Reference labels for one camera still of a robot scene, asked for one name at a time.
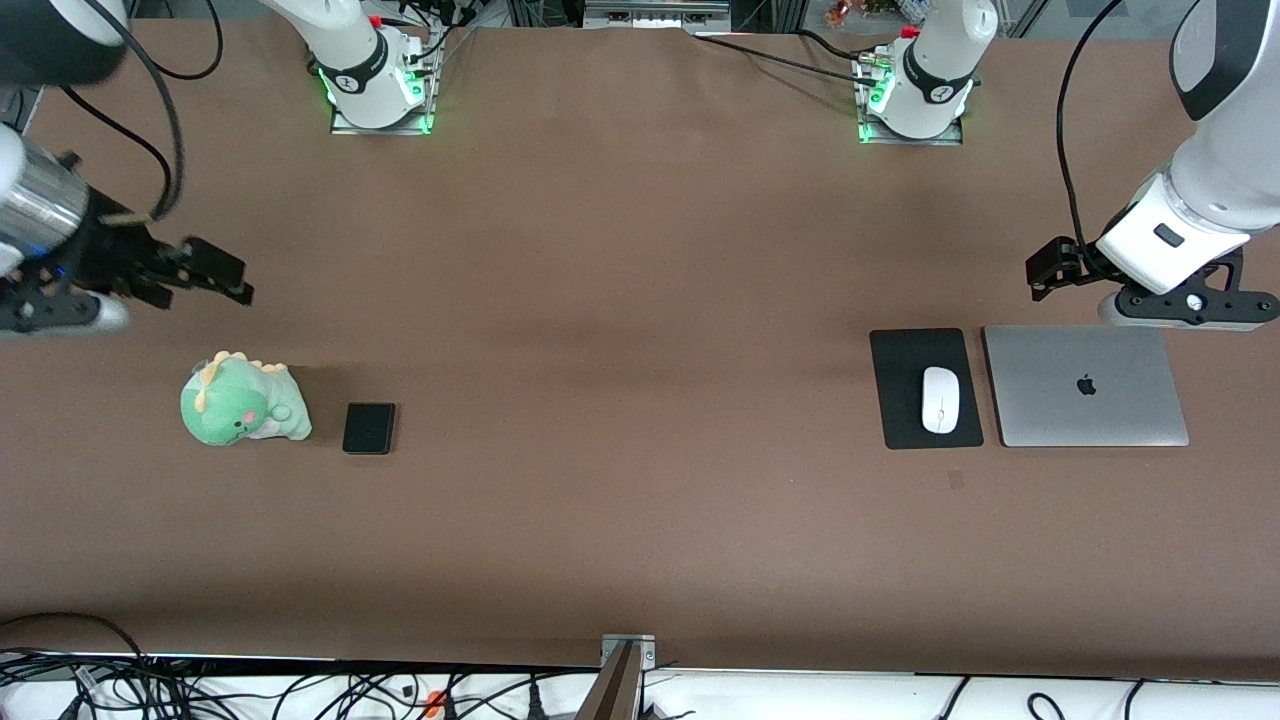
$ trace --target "black phone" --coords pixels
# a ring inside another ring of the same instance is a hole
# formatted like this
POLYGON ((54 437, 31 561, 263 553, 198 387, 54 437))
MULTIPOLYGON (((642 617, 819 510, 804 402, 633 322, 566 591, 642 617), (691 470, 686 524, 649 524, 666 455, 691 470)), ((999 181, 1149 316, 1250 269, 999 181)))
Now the black phone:
POLYGON ((349 455, 387 455, 392 451, 394 424, 393 402, 347 405, 347 429, 342 433, 342 451, 349 455))

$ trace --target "black mouse pad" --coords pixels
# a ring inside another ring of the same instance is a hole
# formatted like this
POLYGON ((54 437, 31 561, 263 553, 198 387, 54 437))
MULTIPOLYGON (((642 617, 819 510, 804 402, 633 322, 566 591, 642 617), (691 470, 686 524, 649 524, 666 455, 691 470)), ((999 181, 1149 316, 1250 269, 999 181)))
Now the black mouse pad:
POLYGON ((890 450, 982 445, 978 400, 960 329, 872 331, 872 363, 876 365, 884 445, 890 450), (960 418, 956 429, 947 434, 931 433, 920 423, 927 368, 946 368, 960 379, 960 418))

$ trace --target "silver laptop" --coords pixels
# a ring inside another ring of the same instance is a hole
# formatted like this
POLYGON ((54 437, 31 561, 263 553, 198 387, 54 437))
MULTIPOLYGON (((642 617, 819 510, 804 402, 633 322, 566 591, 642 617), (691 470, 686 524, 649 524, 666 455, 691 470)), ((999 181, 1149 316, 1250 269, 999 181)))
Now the silver laptop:
POLYGON ((983 340, 1006 446, 1188 443, 1158 329, 988 325, 983 340))

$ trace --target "white mouse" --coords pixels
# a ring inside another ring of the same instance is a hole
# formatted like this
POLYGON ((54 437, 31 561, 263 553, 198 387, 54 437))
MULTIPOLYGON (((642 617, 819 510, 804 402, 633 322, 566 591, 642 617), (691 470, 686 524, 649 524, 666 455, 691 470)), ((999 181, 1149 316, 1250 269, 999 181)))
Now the white mouse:
POLYGON ((925 369, 920 424, 931 433, 945 436, 956 429, 959 418, 960 378, 946 368, 925 369))

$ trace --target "green dinosaur plush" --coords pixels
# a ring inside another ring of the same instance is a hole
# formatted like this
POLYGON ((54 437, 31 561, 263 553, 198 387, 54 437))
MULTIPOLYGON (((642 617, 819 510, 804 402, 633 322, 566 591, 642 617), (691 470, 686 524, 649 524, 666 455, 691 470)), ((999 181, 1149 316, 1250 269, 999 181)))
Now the green dinosaur plush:
POLYGON ((284 365, 264 365, 243 352, 219 352, 182 388, 182 421, 205 445, 241 438, 305 439, 311 418, 298 383, 284 365))

